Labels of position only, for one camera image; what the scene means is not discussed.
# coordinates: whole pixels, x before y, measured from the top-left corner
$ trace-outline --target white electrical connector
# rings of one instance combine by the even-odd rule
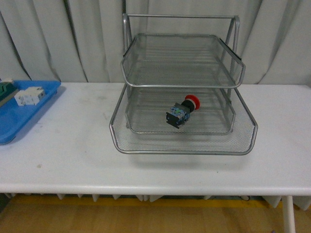
[[[45,97],[45,91],[41,86],[32,86],[17,92],[14,97],[19,106],[37,105]]]

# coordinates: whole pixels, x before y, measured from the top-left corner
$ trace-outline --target white curtain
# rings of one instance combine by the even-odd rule
[[[243,83],[311,82],[310,0],[127,0],[132,14],[239,15]],[[123,82],[121,0],[0,0],[0,79]],[[223,19],[132,18],[137,32],[209,33]]]

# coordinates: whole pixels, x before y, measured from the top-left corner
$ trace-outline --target table leg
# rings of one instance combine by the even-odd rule
[[[283,221],[284,221],[284,232],[295,233],[295,219],[294,219],[294,206],[292,196],[283,196]]]

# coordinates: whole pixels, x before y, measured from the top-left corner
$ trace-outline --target metal mesh tray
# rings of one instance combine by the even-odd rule
[[[190,114],[187,123],[177,129],[166,123],[166,112],[187,94],[195,93],[201,107]],[[232,130],[235,111],[226,92],[220,89],[132,88],[125,110],[128,127],[134,133],[227,134]]]
[[[245,65],[214,35],[139,34],[121,68],[133,87],[235,88]]]
[[[236,113],[234,125],[225,135],[135,133],[126,119],[128,94],[129,86],[125,85],[109,125],[113,142],[122,153],[244,155],[253,148],[258,126],[237,89],[230,97]]]

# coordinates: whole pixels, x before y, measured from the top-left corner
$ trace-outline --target upper mesh tray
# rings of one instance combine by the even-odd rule
[[[245,65],[214,35],[139,34],[121,68],[134,87],[235,88]]]

